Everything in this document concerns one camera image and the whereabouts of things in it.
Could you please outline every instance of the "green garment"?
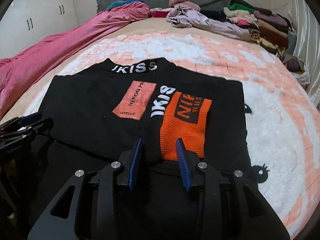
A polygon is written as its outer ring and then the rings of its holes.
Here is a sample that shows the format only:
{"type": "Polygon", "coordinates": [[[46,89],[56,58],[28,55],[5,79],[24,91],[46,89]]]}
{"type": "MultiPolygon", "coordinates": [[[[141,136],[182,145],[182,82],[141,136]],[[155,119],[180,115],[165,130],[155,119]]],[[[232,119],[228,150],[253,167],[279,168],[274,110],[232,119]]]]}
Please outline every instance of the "green garment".
{"type": "Polygon", "coordinates": [[[242,5],[242,4],[240,4],[240,3],[234,3],[233,5],[229,5],[228,6],[228,9],[230,10],[230,11],[234,11],[234,10],[245,10],[245,11],[248,11],[248,12],[250,12],[250,13],[253,13],[254,12],[254,10],[253,9],[250,9],[250,8],[248,8],[247,6],[244,6],[244,5],[242,5]]]}

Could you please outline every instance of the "white curtain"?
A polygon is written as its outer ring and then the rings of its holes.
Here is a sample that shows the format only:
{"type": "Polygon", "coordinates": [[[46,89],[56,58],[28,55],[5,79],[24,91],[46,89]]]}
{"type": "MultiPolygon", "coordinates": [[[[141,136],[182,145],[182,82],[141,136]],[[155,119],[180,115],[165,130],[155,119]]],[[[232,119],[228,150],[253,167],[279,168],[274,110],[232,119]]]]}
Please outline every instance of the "white curtain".
{"type": "Polygon", "coordinates": [[[310,72],[307,93],[320,106],[320,25],[305,0],[271,0],[271,10],[287,17],[297,34],[294,56],[302,59],[310,72]]]}

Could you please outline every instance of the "orange ribbed cuff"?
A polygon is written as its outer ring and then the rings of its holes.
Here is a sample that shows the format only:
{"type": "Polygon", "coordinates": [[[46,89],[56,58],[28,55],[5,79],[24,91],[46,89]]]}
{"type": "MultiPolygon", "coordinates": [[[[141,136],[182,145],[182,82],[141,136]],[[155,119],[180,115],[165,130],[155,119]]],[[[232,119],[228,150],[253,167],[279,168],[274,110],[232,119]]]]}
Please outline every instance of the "orange ribbed cuff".
{"type": "Polygon", "coordinates": [[[175,92],[164,112],[160,128],[160,147],[164,160],[176,161],[176,140],[183,139],[187,150],[204,158],[207,113],[212,101],[175,92]]]}

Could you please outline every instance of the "coral fabric label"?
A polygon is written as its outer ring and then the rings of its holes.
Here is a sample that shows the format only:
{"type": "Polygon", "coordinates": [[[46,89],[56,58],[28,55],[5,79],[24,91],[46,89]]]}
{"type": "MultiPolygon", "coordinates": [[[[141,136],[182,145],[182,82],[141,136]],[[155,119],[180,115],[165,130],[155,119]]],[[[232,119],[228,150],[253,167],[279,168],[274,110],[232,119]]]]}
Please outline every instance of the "coral fabric label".
{"type": "Polygon", "coordinates": [[[121,102],[112,112],[121,118],[140,120],[155,88],[155,83],[132,81],[121,102]]]}

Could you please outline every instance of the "cabinet door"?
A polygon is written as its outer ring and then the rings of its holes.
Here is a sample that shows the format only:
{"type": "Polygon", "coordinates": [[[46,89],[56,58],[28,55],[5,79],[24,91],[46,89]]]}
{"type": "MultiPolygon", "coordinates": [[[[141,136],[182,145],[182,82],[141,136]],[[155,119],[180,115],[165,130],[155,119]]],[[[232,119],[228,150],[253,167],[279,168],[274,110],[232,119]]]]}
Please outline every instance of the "cabinet door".
{"type": "Polygon", "coordinates": [[[1,57],[13,57],[34,43],[28,14],[29,2],[14,0],[1,20],[1,57]]]}
{"type": "Polygon", "coordinates": [[[65,25],[59,8],[59,0],[31,0],[29,11],[35,41],[64,31],[65,25]]]}
{"type": "Polygon", "coordinates": [[[72,30],[78,26],[76,11],[73,0],[61,0],[63,17],[65,20],[66,31],[72,30]]]}

